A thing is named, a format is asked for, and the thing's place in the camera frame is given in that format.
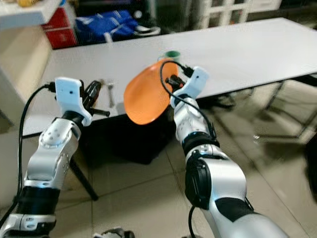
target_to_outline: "black cable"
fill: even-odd
[[[31,104],[32,99],[35,97],[35,95],[40,92],[42,89],[44,88],[50,88],[50,84],[45,84],[43,86],[41,86],[40,88],[38,88],[29,98],[29,100],[26,102],[24,109],[23,109],[23,113],[21,116],[21,120],[20,120],[20,127],[19,127],[19,144],[18,144],[18,187],[17,187],[17,192],[16,192],[16,196],[13,200],[13,204],[11,205],[11,207],[9,208],[9,210],[5,213],[5,215],[2,217],[2,219],[0,220],[0,229],[3,226],[3,224],[5,223],[5,221],[7,220],[7,218],[9,217],[9,215],[11,214],[11,212],[14,210],[14,208],[16,207],[16,205],[18,204],[19,201],[19,197],[22,191],[22,183],[23,183],[23,174],[22,174],[22,136],[23,136],[23,126],[24,126],[24,120],[25,120],[25,116],[27,113],[27,110]]]
[[[160,81],[162,83],[162,86],[164,87],[165,91],[171,96],[171,97],[174,97],[176,98],[177,100],[183,102],[183,103],[186,103],[188,104],[189,106],[193,107],[194,109],[196,109],[202,116],[203,118],[205,119],[206,123],[207,123],[207,126],[208,126],[208,130],[209,130],[209,134],[210,136],[212,137],[215,137],[215,132],[214,132],[214,129],[213,129],[213,126],[211,124],[211,122],[209,121],[208,117],[205,115],[205,113],[203,111],[201,111],[198,107],[194,106],[193,104],[185,101],[184,99],[174,95],[173,93],[171,93],[169,91],[169,89],[166,87],[166,85],[164,84],[164,79],[163,79],[163,67],[166,63],[174,63],[174,64],[177,64],[178,66],[180,66],[182,68],[182,70],[184,71],[185,75],[187,75],[188,72],[193,72],[193,70],[189,67],[184,67],[183,65],[181,65],[179,62],[176,62],[176,61],[173,61],[173,60],[167,60],[167,61],[164,61],[162,63],[162,65],[160,66],[160,69],[159,69],[159,76],[160,76]]]
[[[193,217],[194,209],[195,209],[195,206],[192,206],[192,208],[190,209],[189,214],[188,214],[188,226],[189,226],[190,236],[192,238],[196,238],[194,231],[193,231],[193,227],[192,227],[192,217]]]

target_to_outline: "robotic arm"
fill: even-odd
[[[210,131],[201,112],[191,106],[199,108],[195,98],[207,78],[195,67],[186,84],[173,93],[190,105],[171,97],[176,138],[186,156],[186,197],[202,210],[215,238],[287,238],[272,220],[253,210],[241,168],[222,152],[213,127]]]
[[[102,84],[93,81],[84,91],[83,83],[71,78],[55,80],[56,100],[63,116],[42,132],[39,147],[30,158],[16,212],[0,230],[3,237],[47,237],[55,227],[54,215],[60,190],[84,126],[91,123],[92,109]]]
[[[189,75],[186,83],[175,75],[167,82],[176,96],[170,98],[170,104],[174,108],[176,138],[186,155],[187,198],[193,207],[202,210],[216,238],[287,238],[268,217],[253,211],[246,199],[242,170],[222,152],[212,124],[199,111],[195,98],[208,74],[195,67],[185,75]],[[98,98],[100,82],[94,81],[84,91],[79,80],[59,78],[55,88],[63,116],[40,135],[16,212],[1,227],[0,238],[48,237],[56,223],[55,207],[82,128],[91,123],[93,113],[109,116],[108,112],[91,108]]]

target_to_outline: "orange plate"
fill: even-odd
[[[169,95],[164,90],[159,77],[159,68],[164,61],[144,69],[125,88],[124,108],[129,118],[139,125],[148,124],[157,119],[169,105]],[[167,63],[163,68],[163,79],[178,75],[177,65]]]

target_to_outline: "white shelf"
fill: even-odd
[[[31,7],[0,0],[0,31],[8,28],[41,25],[47,23],[61,0],[41,0]]]

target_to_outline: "red box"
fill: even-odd
[[[64,8],[59,7],[50,21],[42,25],[43,30],[52,30],[55,28],[69,27],[69,21]]]
[[[53,49],[76,46],[76,38],[72,29],[45,32]]]

